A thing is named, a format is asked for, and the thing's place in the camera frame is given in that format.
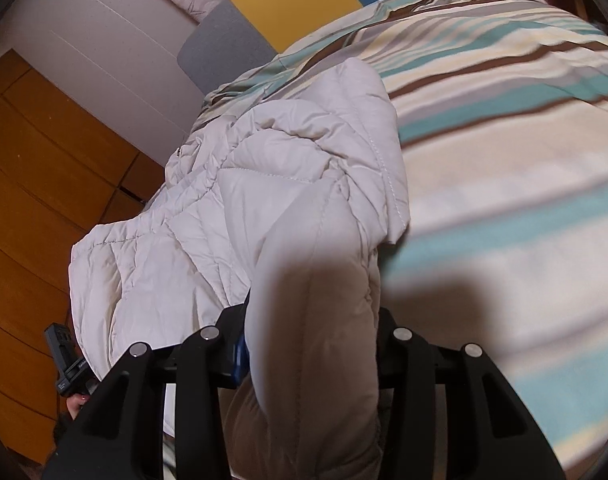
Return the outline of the person's left hand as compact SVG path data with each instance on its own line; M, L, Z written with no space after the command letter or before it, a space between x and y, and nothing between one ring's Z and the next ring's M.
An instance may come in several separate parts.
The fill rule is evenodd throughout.
M89 399L89 394L75 393L65 400L66 409L68 410L72 419L75 419L78 414L80 414L80 411L89 401Z

